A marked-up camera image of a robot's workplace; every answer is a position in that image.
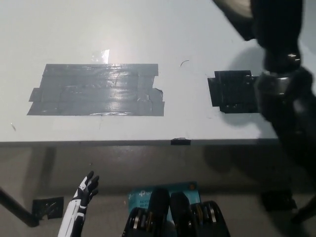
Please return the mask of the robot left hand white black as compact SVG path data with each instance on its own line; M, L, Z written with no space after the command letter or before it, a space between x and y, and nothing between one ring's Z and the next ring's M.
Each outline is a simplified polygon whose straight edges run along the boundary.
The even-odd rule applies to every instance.
M94 176L93 171L84 177L66 208L58 237L81 236L88 204L98 193L98 181L99 176Z

